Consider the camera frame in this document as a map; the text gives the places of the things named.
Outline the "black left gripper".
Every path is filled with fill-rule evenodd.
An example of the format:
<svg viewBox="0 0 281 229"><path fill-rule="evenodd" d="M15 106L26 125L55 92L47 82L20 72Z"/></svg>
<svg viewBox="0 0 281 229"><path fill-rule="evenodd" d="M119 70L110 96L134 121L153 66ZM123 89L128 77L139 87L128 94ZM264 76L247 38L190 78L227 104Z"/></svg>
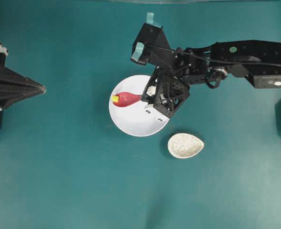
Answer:
<svg viewBox="0 0 281 229"><path fill-rule="evenodd" d="M43 94L46 88L5 67L8 49L0 42L0 129L3 111L14 103Z"/></svg>

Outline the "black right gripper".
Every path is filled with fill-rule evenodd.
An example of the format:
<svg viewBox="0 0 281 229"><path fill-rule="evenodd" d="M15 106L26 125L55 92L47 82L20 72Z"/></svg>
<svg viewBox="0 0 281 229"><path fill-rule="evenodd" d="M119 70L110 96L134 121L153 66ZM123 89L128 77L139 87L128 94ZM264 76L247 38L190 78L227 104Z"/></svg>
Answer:
<svg viewBox="0 0 281 229"><path fill-rule="evenodd" d="M140 100L170 119L190 96L191 86L206 84L212 88L210 51L211 47L171 50L162 25L154 21L153 13L147 13L133 43L130 60L156 68Z"/></svg>

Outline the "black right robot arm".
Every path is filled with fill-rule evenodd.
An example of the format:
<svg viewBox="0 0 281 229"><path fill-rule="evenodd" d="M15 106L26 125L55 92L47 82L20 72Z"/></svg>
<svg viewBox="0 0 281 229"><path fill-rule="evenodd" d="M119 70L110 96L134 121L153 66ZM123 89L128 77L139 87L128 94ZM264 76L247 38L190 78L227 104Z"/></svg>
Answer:
<svg viewBox="0 0 281 229"><path fill-rule="evenodd" d="M155 66L141 100L168 118L189 97L191 86L216 89L229 74L257 89L281 88L281 42L217 42L173 50L151 12L133 43L130 59Z"/></svg>

